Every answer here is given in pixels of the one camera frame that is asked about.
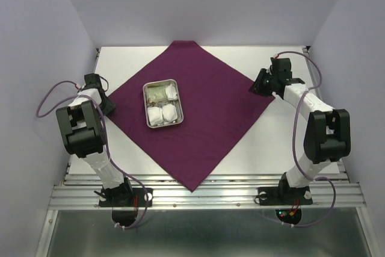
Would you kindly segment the packaged gauze bag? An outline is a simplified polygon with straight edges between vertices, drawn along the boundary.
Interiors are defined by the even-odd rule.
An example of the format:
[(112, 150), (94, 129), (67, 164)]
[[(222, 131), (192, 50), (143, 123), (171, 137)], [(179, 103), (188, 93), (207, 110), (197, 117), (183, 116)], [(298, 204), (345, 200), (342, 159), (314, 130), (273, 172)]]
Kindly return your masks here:
[(146, 88), (148, 103), (157, 103), (167, 100), (167, 94), (164, 86)]

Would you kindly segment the purple cloth drape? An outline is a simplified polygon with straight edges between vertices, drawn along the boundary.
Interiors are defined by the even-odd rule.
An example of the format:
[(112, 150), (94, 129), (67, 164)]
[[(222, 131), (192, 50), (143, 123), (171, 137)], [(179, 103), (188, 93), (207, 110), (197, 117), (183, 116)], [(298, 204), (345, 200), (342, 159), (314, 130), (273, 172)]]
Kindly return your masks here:
[[(173, 79), (184, 120), (152, 129), (143, 86)], [(194, 191), (261, 116), (271, 98), (250, 93), (253, 81), (196, 42), (175, 41), (110, 94), (110, 120), (185, 188)]]

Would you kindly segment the stainless steel tray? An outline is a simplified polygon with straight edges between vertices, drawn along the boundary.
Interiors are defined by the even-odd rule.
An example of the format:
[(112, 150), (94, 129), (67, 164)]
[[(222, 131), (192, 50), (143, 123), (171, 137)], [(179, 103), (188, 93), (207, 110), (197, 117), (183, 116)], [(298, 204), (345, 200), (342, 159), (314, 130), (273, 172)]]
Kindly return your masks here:
[[(157, 103), (148, 103), (147, 101), (147, 95), (146, 95), (146, 88), (148, 87), (157, 87), (157, 86), (167, 86), (169, 84), (173, 84), (177, 90), (177, 93), (178, 93), (178, 99), (176, 101), (162, 101), (162, 102), (157, 102)], [(146, 122), (147, 122), (147, 126), (149, 128), (152, 128), (152, 129), (155, 129), (155, 128), (162, 128), (162, 127), (166, 127), (166, 126), (172, 126), (172, 125), (179, 125), (183, 122), (184, 120), (184, 115), (183, 115), (183, 109), (182, 109), (182, 104), (181, 104), (181, 101), (180, 101), (180, 94), (179, 94), (179, 89), (178, 89), (178, 85), (177, 85), (177, 82), (173, 79), (166, 79), (166, 80), (163, 80), (163, 81), (157, 81), (157, 82), (149, 82), (147, 84), (144, 84), (143, 86), (143, 98), (144, 98), (144, 107), (145, 107), (145, 114), (146, 114)], [(173, 121), (172, 123), (169, 123), (169, 122), (166, 122), (164, 120), (163, 124), (161, 125), (157, 125), (157, 126), (150, 126), (150, 123), (149, 123), (149, 120), (148, 120), (148, 115), (147, 115), (147, 109), (148, 107), (160, 107), (162, 108), (164, 105), (167, 105), (167, 104), (172, 104), (176, 107), (176, 111), (177, 111), (177, 115), (178, 115), (178, 118)]]

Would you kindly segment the white gauze pad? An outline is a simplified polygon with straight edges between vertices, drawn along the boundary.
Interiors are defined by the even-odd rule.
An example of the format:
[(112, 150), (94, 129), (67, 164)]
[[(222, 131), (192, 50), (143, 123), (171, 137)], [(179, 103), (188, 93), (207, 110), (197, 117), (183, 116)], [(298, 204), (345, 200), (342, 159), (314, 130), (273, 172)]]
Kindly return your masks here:
[(150, 126), (161, 125), (164, 122), (162, 108), (160, 107), (148, 107), (147, 115)]
[(178, 118), (176, 107), (172, 104), (167, 104), (162, 107), (163, 119), (166, 122), (172, 123)]
[(178, 93), (173, 84), (165, 86), (165, 94), (168, 101), (176, 101), (178, 99)]

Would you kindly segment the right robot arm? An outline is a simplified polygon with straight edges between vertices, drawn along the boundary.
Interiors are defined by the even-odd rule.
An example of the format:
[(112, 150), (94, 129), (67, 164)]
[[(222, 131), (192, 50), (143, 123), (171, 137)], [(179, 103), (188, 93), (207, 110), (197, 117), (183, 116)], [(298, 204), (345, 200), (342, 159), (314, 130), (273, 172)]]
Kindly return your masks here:
[(295, 120), (303, 117), (307, 122), (303, 155), (293, 156), (295, 165), (283, 174), (277, 187), (258, 189), (260, 203), (310, 202), (310, 183), (329, 164), (351, 152), (349, 112), (323, 102), (302, 79), (292, 76), (291, 68), (289, 58), (272, 57), (270, 67), (260, 70), (249, 89), (259, 96), (279, 95), (295, 108)]

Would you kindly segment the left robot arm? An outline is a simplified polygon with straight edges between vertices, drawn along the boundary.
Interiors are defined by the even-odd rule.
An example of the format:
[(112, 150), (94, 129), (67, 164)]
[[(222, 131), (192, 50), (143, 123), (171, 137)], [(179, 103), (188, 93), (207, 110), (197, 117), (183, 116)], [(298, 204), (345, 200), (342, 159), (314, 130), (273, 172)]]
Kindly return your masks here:
[(56, 117), (66, 151), (85, 161), (102, 181), (97, 193), (102, 206), (128, 206), (134, 191), (123, 173), (110, 161), (102, 117), (116, 106), (107, 98), (102, 77), (84, 76), (85, 85), (68, 106), (56, 110)]

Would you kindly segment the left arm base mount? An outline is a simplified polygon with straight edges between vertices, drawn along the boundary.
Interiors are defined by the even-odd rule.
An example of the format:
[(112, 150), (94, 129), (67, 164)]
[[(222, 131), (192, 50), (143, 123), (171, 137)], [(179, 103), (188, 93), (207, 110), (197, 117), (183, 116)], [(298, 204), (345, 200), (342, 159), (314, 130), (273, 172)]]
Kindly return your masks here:
[(98, 206), (111, 209), (111, 218), (115, 228), (128, 230), (139, 227), (147, 210), (152, 206), (153, 189), (133, 188), (131, 196), (117, 196), (107, 198), (104, 189), (94, 191), (99, 196)]

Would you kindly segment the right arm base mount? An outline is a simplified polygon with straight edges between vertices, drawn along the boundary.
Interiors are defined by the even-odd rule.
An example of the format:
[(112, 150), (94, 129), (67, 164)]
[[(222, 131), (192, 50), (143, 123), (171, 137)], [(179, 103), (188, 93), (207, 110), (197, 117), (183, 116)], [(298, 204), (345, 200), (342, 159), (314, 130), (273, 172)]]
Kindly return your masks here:
[(254, 203), (260, 206), (276, 206), (276, 216), (284, 224), (298, 225), (302, 218), (301, 205), (312, 205), (309, 187), (290, 188), (282, 192), (278, 187), (259, 187)]

